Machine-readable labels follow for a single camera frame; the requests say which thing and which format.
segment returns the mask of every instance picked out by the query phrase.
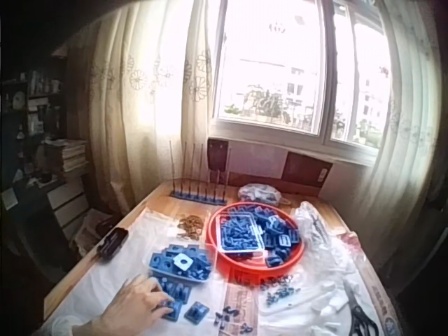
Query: scissors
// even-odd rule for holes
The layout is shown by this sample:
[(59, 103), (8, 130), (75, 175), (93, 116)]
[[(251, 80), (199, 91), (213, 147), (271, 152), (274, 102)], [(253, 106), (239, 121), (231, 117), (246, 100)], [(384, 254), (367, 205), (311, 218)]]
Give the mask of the scissors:
[(349, 298), (349, 307), (351, 311), (351, 328), (349, 336), (352, 336), (353, 334), (357, 334), (357, 336), (370, 336), (370, 328), (374, 330), (375, 336), (379, 336), (378, 325), (365, 314), (356, 301), (353, 289), (351, 289), (350, 284), (345, 280), (344, 289)]

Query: wooden table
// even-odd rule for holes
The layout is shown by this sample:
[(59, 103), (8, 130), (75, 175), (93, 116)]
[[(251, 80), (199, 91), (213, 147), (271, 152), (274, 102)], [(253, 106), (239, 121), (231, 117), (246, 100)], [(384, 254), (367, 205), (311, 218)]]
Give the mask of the wooden table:
[[(192, 189), (196, 190), (195, 188), (196, 185), (192, 184)], [(222, 195), (223, 188), (223, 186), (220, 186), (217, 195)], [(148, 195), (143, 201), (141, 201), (140, 204), (137, 205), (124, 219), (122, 219), (119, 224), (117, 224), (117, 226), (120, 228), (129, 228), (145, 208), (154, 210), (172, 218), (180, 218), (184, 215), (197, 215), (202, 218), (207, 218), (209, 215), (213, 214), (220, 208), (219, 206), (175, 199), (169, 196), (171, 191), (171, 181), (162, 183), (157, 189), (155, 189), (150, 195)], [(230, 186), (227, 187), (226, 200), (228, 204), (238, 202), (237, 192), (238, 188)], [(344, 221), (341, 219), (336, 210), (334, 210), (332, 206), (321, 201), (320, 199), (316, 197), (289, 194), (283, 194), (283, 196), (291, 203), (290, 205), (280, 206), (280, 208), (285, 212), (289, 213), (292, 208), (299, 207), (302, 201), (308, 201), (309, 203), (313, 204), (314, 207), (319, 211), (322, 218), (327, 223), (328, 229), (332, 233), (336, 235), (342, 235), (349, 232), (348, 227), (345, 225)], [(97, 259), (98, 257), (96, 255), (96, 248), (94, 248), (45, 297), (45, 320), (47, 320), (48, 317), (50, 317), (50, 315), (56, 310), (57, 306), (70, 293), (70, 291), (84, 276), (84, 274), (89, 271), (91, 266), (93, 266), (97, 262)], [(362, 265), (358, 265), (358, 268), (360, 269), (361, 275), (363, 276), (366, 284), (369, 283), (371, 285), (367, 286), (367, 289), (371, 293), (372, 300), (375, 307), (377, 308), (377, 311), (381, 311), (383, 308), (382, 306), (387, 305), (388, 303), (390, 307), (392, 307), (386, 292), (384, 291), (381, 283), (377, 278), (377, 275), (375, 274), (375, 271), (373, 270), (368, 260)], [(388, 307), (388, 312), (393, 313), (396, 320), (395, 312), (393, 311), (393, 308), (390, 309), (390, 307)]]

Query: window frame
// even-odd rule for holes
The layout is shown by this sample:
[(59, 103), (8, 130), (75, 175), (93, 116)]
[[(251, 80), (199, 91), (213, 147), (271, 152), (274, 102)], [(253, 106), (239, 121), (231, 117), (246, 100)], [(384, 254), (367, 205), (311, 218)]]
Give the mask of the window frame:
[(220, 69), (225, 62), (225, 14), (229, 0), (221, 0), (220, 13), (218, 16), (218, 30), (216, 34), (215, 48), (215, 85), (213, 92), (213, 109), (209, 116), (209, 135), (217, 139), (245, 141), (250, 143), (269, 144), (284, 147), (293, 151), (301, 152), (324, 160), (347, 161), (361, 165), (372, 166), (375, 163), (378, 149), (364, 146), (358, 143), (349, 143), (331, 138), (333, 120), (335, 117), (335, 102), (337, 94), (337, 53), (335, 23), (333, 20), (335, 5), (346, 6), (351, 21), (353, 39), (353, 50), (355, 59), (355, 91), (353, 94), (353, 105), (351, 112), (350, 128), (356, 125), (356, 113), (358, 109), (359, 73), (356, 51), (356, 37), (354, 31), (354, 20), (366, 22), (371, 27), (382, 33), (382, 25), (377, 10), (361, 0), (316, 0), (318, 18), (321, 23), (321, 59), (319, 80), (320, 85), (316, 88), (315, 96), (315, 118), (312, 131), (315, 134), (301, 132), (299, 129), (292, 130), (280, 125), (269, 125), (261, 122), (246, 122), (233, 118), (218, 117), (221, 101), (222, 76)]

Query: glass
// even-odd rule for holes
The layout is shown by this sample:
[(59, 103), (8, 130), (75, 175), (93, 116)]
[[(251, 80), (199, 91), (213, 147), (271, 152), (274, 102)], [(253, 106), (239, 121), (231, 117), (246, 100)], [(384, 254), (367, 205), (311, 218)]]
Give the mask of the glass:
[(335, 4), (335, 35), (337, 51), (337, 89), (335, 118), (331, 137), (346, 141), (349, 135), (351, 111), (353, 110), (355, 81), (355, 52), (349, 10)]
[(391, 84), (391, 59), (385, 35), (367, 24), (355, 24), (355, 44), (358, 56), (359, 100), (356, 109), (356, 129), (350, 141), (373, 148), (381, 146)]
[[(354, 38), (349, 9), (335, 4), (337, 94), (332, 139), (381, 146), (388, 113), (389, 47), (378, 27), (357, 17)], [(354, 62), (354, 48), (358, 63)], [(355, 66), (358, 86), (355, 87)]]
[(218, 117), (317, 134), (320, 29), (310, 0), (230, 0)]

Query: curtain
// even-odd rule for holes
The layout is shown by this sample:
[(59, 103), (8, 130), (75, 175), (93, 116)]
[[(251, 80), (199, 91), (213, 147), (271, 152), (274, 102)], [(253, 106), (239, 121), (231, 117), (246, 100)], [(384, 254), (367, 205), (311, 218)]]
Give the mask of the curtain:
[[(411, 232), (428, 191), (441, 136), (442, 84), (434, 19), (427, 3), (377, 0), (391, 54), (392, 93), (383, 144), (360, 185), (349, 224), (372, 264), (390, 262)], [(412, 242), (407, 243), (412, 249)]]
[(207, 140), (206, 10), (206, 0), (132, 3), (70, 40), (71, 135), (88, 140), (101, 199), (123, 214), (172, 178), (170, 144), (179, 176), (182, 143)]

